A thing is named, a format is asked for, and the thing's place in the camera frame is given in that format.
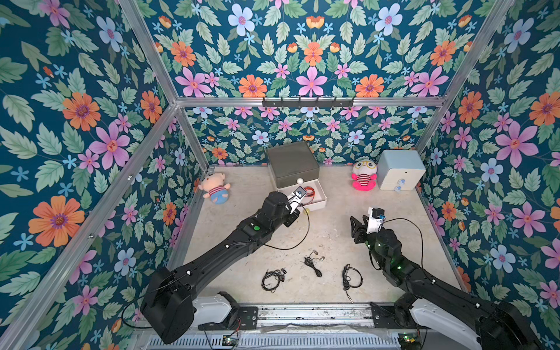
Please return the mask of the red earphones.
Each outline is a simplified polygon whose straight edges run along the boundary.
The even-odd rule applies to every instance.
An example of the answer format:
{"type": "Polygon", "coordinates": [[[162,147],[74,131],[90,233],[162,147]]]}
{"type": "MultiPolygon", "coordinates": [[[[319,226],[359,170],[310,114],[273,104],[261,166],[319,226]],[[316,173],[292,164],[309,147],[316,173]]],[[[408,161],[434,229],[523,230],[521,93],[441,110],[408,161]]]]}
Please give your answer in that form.
{"type": "Polygon", "coordinates": [[[306,201],[306,204],[311,204],[315,199],[316,191],[313,187],[310,186],[306,186],[304,190],[306,191],[304,200],[306,201]]]}

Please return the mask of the white drawer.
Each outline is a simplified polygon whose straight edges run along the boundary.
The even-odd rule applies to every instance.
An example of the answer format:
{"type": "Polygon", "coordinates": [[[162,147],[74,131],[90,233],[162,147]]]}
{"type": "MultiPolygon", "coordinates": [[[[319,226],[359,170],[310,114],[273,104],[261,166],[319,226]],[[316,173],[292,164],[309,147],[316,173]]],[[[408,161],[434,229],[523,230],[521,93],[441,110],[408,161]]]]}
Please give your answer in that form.
{"type": "Polygon", "coordinates": [[[305,182],[302,178],[299,178],[296,180],[295,185],[279,188],[278,191],[284,193],[292,200],[298,188],[302,188],[305,191],[299,204],[304,206],[307,211],[318,211],[326,207],[328,197],[325,195],[325,191],[323,191],[318,179],[305,182]]]}

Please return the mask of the black earphones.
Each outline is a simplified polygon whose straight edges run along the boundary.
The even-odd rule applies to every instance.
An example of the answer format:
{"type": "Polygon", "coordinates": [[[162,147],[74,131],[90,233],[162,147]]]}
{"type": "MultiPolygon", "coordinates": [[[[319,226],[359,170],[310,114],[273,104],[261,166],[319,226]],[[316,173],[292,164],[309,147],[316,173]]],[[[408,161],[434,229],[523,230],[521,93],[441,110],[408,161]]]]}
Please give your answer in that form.
{"type": "Polygon", "coordinates": [[[324,259],[325,259],[324,256],[319,257],[318,251],[313,250],[308,256],[304,258],[303,263],[305,266],[311,268],[318,278],[322,278],[322,271],[320,271],[319,268],[317,268],[316,263],[322,262],[324,259]]]}
{"type": "Polygon", "coordinates": [[[359,289],[363,285],[363,275],[354,266],[346,264],[343,267],[342,273],[342,286],[343,290],[350,303],[354,303],[350,296],[350,290],[359,289]]]}
{"type": "Polygon", "coordinates": [[[266,271],[261,280],[261,288],[266,292],[275,293],[280,284],[285,282],[286,273],[284,268],[266,271]]]}

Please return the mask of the grey top drawer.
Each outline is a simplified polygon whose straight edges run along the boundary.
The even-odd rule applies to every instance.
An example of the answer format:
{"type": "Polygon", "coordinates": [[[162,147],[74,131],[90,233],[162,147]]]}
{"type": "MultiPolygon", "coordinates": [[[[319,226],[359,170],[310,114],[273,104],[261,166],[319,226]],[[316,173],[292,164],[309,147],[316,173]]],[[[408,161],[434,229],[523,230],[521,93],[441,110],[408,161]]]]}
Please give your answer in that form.
{"type": "Polygon", "coordinates": [[[266,151],[272,179],[277,188],[319,179],[319,163],[306,141],[291,142],[266,151]]]}

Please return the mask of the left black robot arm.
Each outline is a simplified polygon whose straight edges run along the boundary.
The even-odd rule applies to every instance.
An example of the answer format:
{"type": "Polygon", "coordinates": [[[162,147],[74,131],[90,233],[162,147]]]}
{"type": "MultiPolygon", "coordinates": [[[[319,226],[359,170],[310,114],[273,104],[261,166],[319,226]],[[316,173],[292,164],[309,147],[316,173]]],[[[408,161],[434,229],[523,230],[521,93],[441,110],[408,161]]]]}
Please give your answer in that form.
{"type": "Polygon", "coordinates": [[[278,228],[288,228],[299,218],[305,196],[302,187],[290,195],[269,193],[255,214],[208,252],[178,268],[154,272],[140,310],[163,343],[175,342],[194,324],[195,316],[202,313],[194,300],[211,281],[265,246],[278,228]]]}

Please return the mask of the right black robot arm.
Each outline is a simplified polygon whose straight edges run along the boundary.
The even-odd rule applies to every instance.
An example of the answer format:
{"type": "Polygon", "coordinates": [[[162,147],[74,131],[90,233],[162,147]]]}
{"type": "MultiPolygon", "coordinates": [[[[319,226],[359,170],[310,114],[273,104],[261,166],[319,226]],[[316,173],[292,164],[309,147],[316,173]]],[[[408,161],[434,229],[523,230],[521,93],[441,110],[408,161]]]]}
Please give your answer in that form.
{"type": "Polygon", "coordinates": [[[351,217],[351,237],[368,248],[370,262],[394,287],[395,321],[430,328],[467,349],[542,349],[529,320],[511,303],[492,303],[453,287],[402,254],[382,217],[351,217]]]}

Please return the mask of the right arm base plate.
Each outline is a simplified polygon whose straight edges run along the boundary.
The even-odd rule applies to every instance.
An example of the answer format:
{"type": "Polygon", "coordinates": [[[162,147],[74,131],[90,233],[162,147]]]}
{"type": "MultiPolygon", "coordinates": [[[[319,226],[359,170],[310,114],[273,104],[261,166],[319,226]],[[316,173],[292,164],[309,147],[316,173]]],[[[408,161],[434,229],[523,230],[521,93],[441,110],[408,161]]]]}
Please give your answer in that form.
{"type": "Polygon", "coordinates": [[[419,325],[405,306],[394,303],[370,302],[372,320],[376,328],[391,329],[427,329],[419,325]]]}

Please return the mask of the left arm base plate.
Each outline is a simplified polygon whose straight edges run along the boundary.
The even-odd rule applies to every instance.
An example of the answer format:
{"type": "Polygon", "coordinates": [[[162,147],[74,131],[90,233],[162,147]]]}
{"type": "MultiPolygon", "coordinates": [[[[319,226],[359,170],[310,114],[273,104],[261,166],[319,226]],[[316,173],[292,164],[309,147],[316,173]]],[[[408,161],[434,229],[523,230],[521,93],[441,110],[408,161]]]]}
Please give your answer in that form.
{"type": "Polygon", "coordinates": [[[255,330],[258,324],[258,313],[258,307],[254,306],[233,308],[224,321],[198,325],[198,330],[223,330],[231,333],[236,330],[255,330]]]}

